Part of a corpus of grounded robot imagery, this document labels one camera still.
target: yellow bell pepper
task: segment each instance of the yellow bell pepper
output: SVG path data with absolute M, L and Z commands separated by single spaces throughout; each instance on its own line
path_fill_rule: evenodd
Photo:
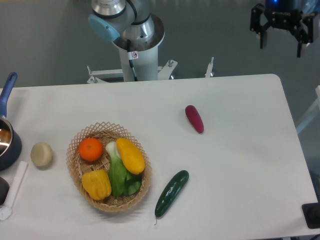
M 142 173 L 145 160 L 139 148 L 126 138 L 118 138 L 115 142 L 125 168 L 132 174 Z
M 104 169 L 87 172 L 82 176 L 82 186 L 94 200 L 103 200 L 111 194 L 111 185 Z

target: white table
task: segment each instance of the white table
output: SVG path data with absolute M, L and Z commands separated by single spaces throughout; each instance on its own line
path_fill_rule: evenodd
M 198 134 L 185 116 L 194 105 Z M 29 162 L 1 240 L 249 240 L 319 234 L 301 205 L 317 201 L 280 79 L 276 75 L 15 88 L 8 117 Z M 120 124 L 153 168 L 146 197 L 132 210 L 101 213 L 73 184 L 66 152 L 74 136 L 101 122 Z M 54 163 L 37 169 L 36 142 Z M 1 171 L 11 183 L 18 161 Z M 190 178 L 155 224 L 158 197 L 180 170 Z

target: gray floor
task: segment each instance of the gray floor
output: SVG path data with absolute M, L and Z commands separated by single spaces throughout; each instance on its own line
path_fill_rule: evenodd
M 303 58 L 289 32 L 270 29 L 268 46 L 249 31 L 262 0 L 151 0 L 165 26 L 159 65 L 178 62 L 179 79 L 204 75 L 211 57 L 217 77 L 276 74 L 296 123 L 320 85 L 320 38 Z M 120 69 L 117 50 L 90 29 L 91 0 L 0 1 L 0 88 L 10 72 L 17 87 L 85 84 L 91 70 Z M 299 136 L 309 169 L 320 174 L 320 116 Z

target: black cable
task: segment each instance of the black cable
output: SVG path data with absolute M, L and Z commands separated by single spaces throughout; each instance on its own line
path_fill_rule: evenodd
M 320 234 L 315 235 L 314 237 L 310 238 L 310 240 L 316 240 L 318 237 L 320 237 Z
M 131 41 L 129 39 L 127 39 L 126 40 L 126 51 L 128 53 L 130 52 L 130 44 L 131 44 Z M 132 69 L 132 72 L 133 72 L 134 81 L 138 82 L 138 78 L 137 78 L 136 71 L 134 69 L 134 64 L 133 64 L 132 60 L 129 60 L 129 65 L 130 65 L 130 68 Z

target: cooking pot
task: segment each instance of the cooking pot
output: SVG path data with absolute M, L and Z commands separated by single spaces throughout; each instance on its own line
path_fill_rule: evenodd
M 19 157 L 22 143 L 7 117 L 7 102 L 18 75 L 11 72 L 0 95 L 0 171 L 10 167 Z

